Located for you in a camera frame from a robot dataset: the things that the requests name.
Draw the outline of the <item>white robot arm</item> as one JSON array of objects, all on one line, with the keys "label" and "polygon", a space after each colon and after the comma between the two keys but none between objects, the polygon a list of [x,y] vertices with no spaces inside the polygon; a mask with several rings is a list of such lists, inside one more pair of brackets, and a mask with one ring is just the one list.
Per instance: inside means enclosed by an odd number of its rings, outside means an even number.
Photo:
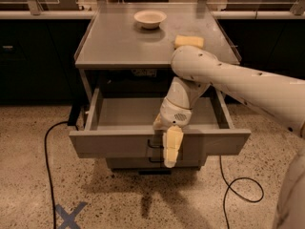
[{"label": "white robot arm", "polygon": [[[305,138],[305,82],[221,62],[195,46],[178,47],[172,56],[175,73],[153,123],[163,132],[164,164],[172,168],[197,99],[210,87],[229,95],[289,132]],[[292,160],[281,186],[272,229],[305,229],[305,151]]]}]

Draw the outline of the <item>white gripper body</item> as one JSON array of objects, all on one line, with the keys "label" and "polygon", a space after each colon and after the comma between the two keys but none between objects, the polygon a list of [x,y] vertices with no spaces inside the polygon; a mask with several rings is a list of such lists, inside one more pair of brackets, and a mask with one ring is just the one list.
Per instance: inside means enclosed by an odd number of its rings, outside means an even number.
[{"label": "white gripper body", "polygon": [[174,125],[180,128],[187,126],[190,123],[196,101],[209,87],[209,84],[175,76],[160,107],[158,129],[167,130]]}]

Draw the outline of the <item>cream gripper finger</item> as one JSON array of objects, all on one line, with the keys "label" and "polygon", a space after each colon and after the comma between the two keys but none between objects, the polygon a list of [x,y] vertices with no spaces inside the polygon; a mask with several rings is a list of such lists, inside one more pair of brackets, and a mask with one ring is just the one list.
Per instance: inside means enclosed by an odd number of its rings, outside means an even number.
[{"label": "cream gripper finger", "polygon": [[170,127],[163,134],[163,157],[164,165],[167,168],[173,168],[177,161],[178,152],[183,140],[183,131],[178,126]]},{"label": "cream gripper finger", "polygon": [[157,115],[156,119],[155,119],[154,122],[153,122],[152,127],[153,127],[155,130],[161,130],[161,129],[162,129],[163,124],[162,124],[162,121],[161,121],[161,116],[160,116],[160,114]]}]

